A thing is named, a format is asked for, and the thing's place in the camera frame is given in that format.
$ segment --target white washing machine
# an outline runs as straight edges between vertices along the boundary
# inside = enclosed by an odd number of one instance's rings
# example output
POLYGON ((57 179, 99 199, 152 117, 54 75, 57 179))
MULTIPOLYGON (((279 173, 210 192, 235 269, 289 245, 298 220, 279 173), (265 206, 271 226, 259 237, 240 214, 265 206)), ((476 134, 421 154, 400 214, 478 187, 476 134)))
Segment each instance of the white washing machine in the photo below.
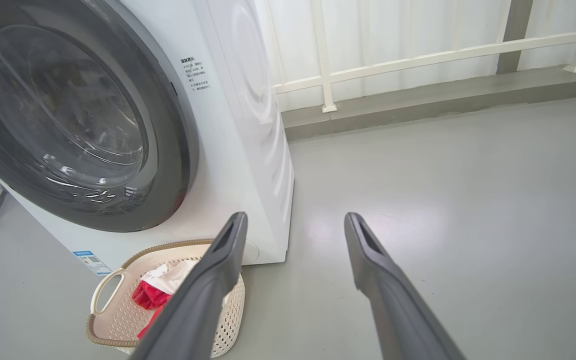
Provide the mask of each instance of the white washing machine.
POLYGON ((252 0, 0 0, 0 180, 98 274, 239 211, 283 262, 294 179, 252 0))

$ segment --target blue sticker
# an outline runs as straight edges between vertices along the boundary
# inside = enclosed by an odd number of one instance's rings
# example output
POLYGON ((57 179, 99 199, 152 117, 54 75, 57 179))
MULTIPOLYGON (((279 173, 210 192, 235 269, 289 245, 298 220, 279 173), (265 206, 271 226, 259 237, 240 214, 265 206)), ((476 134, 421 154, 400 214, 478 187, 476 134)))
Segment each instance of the blue sticker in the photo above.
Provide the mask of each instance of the blue sticker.
POLYGON ((77 256, 83 264, 86 264, 90 270, 94 271, 95 274, 102 276, 112 273, 112 270, 110 270, 106 264, 101 262, 101 260, 99 260, 92 251, 73 251, 72 253, 77 256))

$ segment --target washing machine door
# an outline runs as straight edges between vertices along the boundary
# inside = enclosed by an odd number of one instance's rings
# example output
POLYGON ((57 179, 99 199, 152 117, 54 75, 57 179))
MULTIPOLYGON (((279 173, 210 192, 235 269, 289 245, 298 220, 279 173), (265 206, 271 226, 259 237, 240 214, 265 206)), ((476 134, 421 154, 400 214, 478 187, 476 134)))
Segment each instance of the washing machine door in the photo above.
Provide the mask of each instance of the washing machine door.
POLYGON ((89 228, 151 228, 188 191, 196 136, 105 2, 0 0, 0 178, 26 199, 89 228))

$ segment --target white cloth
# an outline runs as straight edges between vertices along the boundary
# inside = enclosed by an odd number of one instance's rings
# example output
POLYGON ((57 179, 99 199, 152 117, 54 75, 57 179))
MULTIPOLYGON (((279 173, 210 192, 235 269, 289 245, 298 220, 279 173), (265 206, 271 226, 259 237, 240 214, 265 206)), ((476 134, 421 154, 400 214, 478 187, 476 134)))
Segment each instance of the white cloth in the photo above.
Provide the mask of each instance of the white cloth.
MULTIPOLYGON (((172 295, 179 289, 188 274, 190 274, 190 271, 192 271, 198 262, 199 261, 195 260, 183 260, 176 266, 173 266, 170 262, 166 262, 160 267, 146 272, 141 277, 141 281, 145 281, 162 292, 172 295)), ((223 298, 223 301, 221 302, 222 308, 226 306, 226 303, 228 303, 229 297, 230 292, 223 298)))

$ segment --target washing machine side panel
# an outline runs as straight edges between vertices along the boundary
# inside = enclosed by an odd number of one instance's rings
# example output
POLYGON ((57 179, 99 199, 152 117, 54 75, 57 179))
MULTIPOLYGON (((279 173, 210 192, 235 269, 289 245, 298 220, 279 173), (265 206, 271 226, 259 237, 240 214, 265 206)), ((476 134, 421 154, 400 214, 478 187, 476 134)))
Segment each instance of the washing machine side panel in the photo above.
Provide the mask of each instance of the washing machine side panel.
POLYGON ((295 173, 279 103, 272 89, 256 8, 250 0, 195 0, 195 3, 228 94, 256 193, 278 242, 272 245, 285 252, 295 173))

